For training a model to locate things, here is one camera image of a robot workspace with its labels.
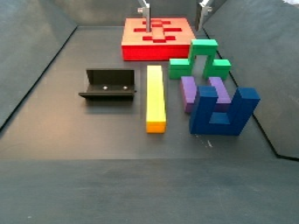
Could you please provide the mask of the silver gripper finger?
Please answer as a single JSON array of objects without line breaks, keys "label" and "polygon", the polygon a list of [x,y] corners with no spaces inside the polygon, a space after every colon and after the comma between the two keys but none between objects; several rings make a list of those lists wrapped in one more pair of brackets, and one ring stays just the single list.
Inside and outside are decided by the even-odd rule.
[{"label": "silver gripper finger", "polygon": [[203,26],[203,20],[204,17],[208,15],[210,12],[212,12],[211,3],[214,0],[202,0],[199,3],[200,6],[200,20],[199,20],[199,28]]},{"label": "silver gripper finger", "polygon": [[146,31],[151,31],[151,5],[146,0],[138,0],[140,7],[138,13],[146,18]]}]

